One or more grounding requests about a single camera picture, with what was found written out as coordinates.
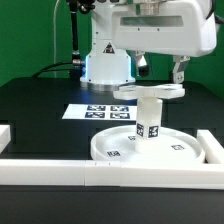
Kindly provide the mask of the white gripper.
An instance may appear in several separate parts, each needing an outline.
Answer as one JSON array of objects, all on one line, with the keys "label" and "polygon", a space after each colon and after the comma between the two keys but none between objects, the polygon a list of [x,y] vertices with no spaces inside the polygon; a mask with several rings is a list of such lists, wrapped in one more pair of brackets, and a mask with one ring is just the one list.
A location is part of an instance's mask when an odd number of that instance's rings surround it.
[{"label": "white gripper", "polygon": [[149,75],[144,52],[180,55],[173,57],[171,78],[181,84],[190,57],[210,54],[216,47],[210,10],[209,0],[167,0],[159,4],[157,15],[137,14],[136,4],[119,6],[112,14],[112,40],[117,48],[134,51],[140,77]]}]

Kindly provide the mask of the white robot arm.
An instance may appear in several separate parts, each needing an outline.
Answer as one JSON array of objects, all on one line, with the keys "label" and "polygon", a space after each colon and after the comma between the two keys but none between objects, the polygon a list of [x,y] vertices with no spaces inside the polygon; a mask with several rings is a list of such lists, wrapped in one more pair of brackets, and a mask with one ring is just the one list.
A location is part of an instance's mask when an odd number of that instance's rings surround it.
[{"label": "white robot arm", "polygon": [[103,91],[133,83],[132,66],[148,76],[147,53],[171,55],[171,79],[181,83],[189,60],[215,49],[222,22],[215,0],[82,0],[79,9],[92,19],[81,82]]}]

